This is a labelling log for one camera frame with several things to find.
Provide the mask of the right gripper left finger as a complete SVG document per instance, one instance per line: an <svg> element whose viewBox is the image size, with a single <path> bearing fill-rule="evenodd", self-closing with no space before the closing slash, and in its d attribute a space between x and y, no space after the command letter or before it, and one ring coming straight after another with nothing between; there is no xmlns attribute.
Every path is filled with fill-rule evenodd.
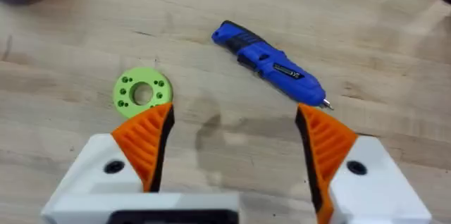
<svg viewBox="0 0 451 224"><path fill-rule="evenodd" d="M171 102L149 108L110 133L92 135L55 194L157 192L168 135L175 123Z"/></svg>

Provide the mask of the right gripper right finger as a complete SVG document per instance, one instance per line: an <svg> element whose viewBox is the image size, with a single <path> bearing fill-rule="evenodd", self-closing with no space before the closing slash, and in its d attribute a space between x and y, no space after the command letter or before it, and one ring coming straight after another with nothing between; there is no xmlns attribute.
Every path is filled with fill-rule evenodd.
<svg viewBox="0 0 451 224"><path fill-rule="evenodd" d="M317 108L299 104L311 201L318 223L430 223L432 215L374 136L359 135Z"/></svg>

